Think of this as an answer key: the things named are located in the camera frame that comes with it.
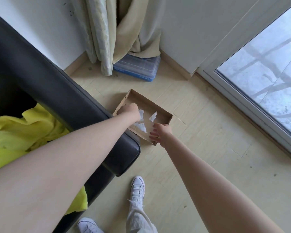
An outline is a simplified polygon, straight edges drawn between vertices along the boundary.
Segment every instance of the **forearm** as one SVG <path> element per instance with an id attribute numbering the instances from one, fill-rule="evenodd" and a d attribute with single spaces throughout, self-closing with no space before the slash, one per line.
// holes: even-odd
<path id="1" fill-rule="evenodd" d="M 74 131 L 0 168 L 0 231 L 51 232 L 135 119 L 120 114 Z"/>
<path id="2" fill-rule="evenodd" d="M 247 196 L 173 135 L 166 151 L 205 226 L 214 232 L 283 232 Z"/>

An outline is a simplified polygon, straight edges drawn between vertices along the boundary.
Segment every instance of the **black leather sofa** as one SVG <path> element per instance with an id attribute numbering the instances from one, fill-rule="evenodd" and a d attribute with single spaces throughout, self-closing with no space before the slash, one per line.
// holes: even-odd
<path id="1" fill-rule="evenodd" d="M 112 117 L 91 95 L 0 17 L 0 116 L 21 117 L 40 103 L 70 131 Z M 89 205 L 140 154 L 137 136 L 126 131 L 85 183 Z M 54 232 L 66 232 L 81 212 L 64 216 Z"/>

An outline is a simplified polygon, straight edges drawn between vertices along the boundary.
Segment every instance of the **cardboard tray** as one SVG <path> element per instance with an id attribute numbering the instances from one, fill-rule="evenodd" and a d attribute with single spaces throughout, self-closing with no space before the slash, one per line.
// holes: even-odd
<path id="1" fill-rule="evenodd" d="M 142 123 L 145 124 L 147 133 L 141 131 L 135 125 L 131 125 L 128 129 L 131 130 L 133 133 L 138 135 L 139 137 L 143 138 L 151 142 L 153 145 L 156 145 L 157 142 L 151 141 L 149 138 L 150 132 L 153 131 L 153 123 L 149 120 L 149 118 L 157 112 L 156 118 L 154 120 L 155 123 L 162 123 L 162 124 L 169 124 L 172 119 L 172 114 L 164 110 L 162 107 L 158 106 L 154 102 L 150 101 L 143 95 L 139 94 L 133 89 L 130 89 L 126 96 L 122 99 L 121 103 L 118 105 L 116 110 L 113 113 L 113 116 L 116 116 L 118 110 L 126 104 L 136 103 L 138 109 L 143 110 L 143 119 Z"/>

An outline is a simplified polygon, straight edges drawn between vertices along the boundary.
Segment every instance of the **white high-top sneaker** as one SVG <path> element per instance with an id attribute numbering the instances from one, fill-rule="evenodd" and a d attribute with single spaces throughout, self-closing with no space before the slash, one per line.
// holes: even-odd
<path id="1" fill-rule="evenodd" d="M 78 228 L 81 233 L 104 233 L 96 222 L 88 217 L 83 217 L 79 220 Z"/>
<path id="2" fill-rule="evenodd" d="M 130 192 L 130 204 L 142 208 L 143 198 L 145 196 L 145 183 L 141 176 L 135 176 L 132 179 L 131 192 Z"/>

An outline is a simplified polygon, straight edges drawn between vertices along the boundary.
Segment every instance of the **white wall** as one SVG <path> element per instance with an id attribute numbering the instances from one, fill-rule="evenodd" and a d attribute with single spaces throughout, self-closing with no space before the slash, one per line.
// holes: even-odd
<path id="1" fill-rule="evenodd" d="M 167 0 L 160 48 L 193 73 L 256 1 Z"/>
<path id="2" fill-rule="evenodd" d="M 85 51 L 70 7 L 70 0 L 0 0 L 0 16 L 65 69 Z"/>

